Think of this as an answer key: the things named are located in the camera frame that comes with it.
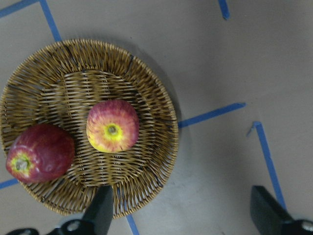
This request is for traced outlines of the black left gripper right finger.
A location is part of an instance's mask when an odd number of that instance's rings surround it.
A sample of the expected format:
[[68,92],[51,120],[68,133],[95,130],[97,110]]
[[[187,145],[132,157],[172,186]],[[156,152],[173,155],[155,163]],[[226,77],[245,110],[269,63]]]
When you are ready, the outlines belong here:
[[313,222],[294,219],[264,186],[252,186],[250,216],[261,235],[311,235]]

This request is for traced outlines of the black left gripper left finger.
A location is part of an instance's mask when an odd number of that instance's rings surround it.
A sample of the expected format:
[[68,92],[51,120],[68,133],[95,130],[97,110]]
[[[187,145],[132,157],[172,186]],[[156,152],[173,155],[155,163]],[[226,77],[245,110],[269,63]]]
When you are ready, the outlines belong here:
[[52,235],[106,235],[113,218],[113,190],[102,186],[80,219],[65,222]]

